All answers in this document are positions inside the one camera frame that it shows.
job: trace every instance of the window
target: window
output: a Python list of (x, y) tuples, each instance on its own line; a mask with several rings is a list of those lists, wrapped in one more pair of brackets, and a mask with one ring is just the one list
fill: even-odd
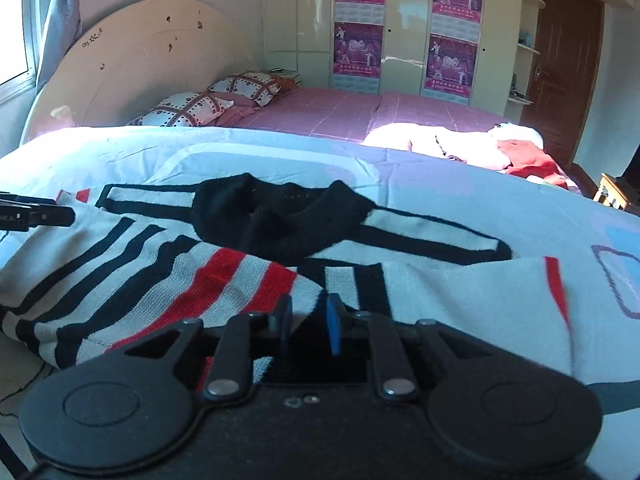
[(0, 0), (0, 102), (35, 83), (31, 0)]

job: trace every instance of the door handle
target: door handle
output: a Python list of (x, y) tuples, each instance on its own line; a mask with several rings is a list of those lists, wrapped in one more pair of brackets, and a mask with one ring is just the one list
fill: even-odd
[(541, 75), (549, 75), (549, 72), (547, 72), (546, 70), (542, 69), (542, 65), (536, 65), (536, 73), (533, 76), (534, 81), (537, 81), (538, 79), (540, 79)]

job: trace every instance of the white and brown pillow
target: white and brown pillow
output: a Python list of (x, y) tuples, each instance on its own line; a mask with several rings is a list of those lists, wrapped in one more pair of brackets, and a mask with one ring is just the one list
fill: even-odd
[(233, 105), (208, 93), (172, 95), (129, 124), (141, 126), (206, 126)]
[(261, 72), (244, 72), (213, 83), (209, 87), (209, 91), (239, 94), (248, 97), (260, 106), (266, 106), (280, 92), (282, 88), (280, 79)]

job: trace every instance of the brown wooden door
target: brown wooden door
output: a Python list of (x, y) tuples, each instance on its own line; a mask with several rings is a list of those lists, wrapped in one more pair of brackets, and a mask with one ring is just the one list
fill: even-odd
[(544, 0), (529, 83), (529, 99), (520, 124), (535, 128), (545, 151), (561, 166), (574, 158), (600, 59), (603, 3), (599, 0)]

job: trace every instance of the door frame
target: door frame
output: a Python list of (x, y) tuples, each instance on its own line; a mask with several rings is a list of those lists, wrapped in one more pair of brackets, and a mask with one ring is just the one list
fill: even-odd
[[(604, 19), (605, 19), (605, 3), (602, 0), (595, 0), (596, 2), (598, 2), (600, 4), (600, 33), (598, 35), (598, 57), (597, 57), (597, 61), (596, 61), (596, 67), (595, 70), (593, 72), (593, 80), (591, 81), (591, 88), (589, 90), (589, 97), (587, 99), (587, 107), (586, 110), (584, 112), (584, 117), (582, 118), (582, 125), (580, 126), (580, 134), (578, 134), (578, 138), (575, 142), (575, 146), (574, 146), (574, 150), (571, 154), (571, 159), (569, 162), (569, 165), (571, 165), (571, 163), (574, 161), (575, 158), (575, 154), (578, 151), (578, 147), (580, 146), (580, 141), (582, 140), (582, 134), (584, 133), (584, 127), (587, 124), (587, 118), (589, 117), (589, 112), (591, 111), (591, 105), (593, 103), (593, 93), (595, 91), (596, 88), (596, 83), (598, 80), (598, 72), (600, 71), (600, 61), (602, 60), (602, 42), (604, 39)], [(540, 18), (538, 18), (538, 28), (540, 28)], [(540, 51), (539, 45), (538, 45), (538, 40), (540, 38), (539, 35), (539, 31), (536, 31), (536, 50)], [(536, 65), (537, 63), (534, 62), (531, 64), (531, 73), (529, 75), (529, 87), (527, 88), (527, 95), (529, 95), (529, 91), (531, 90), (531, 87), (534, 83), (534, 74), (536, 71)]]

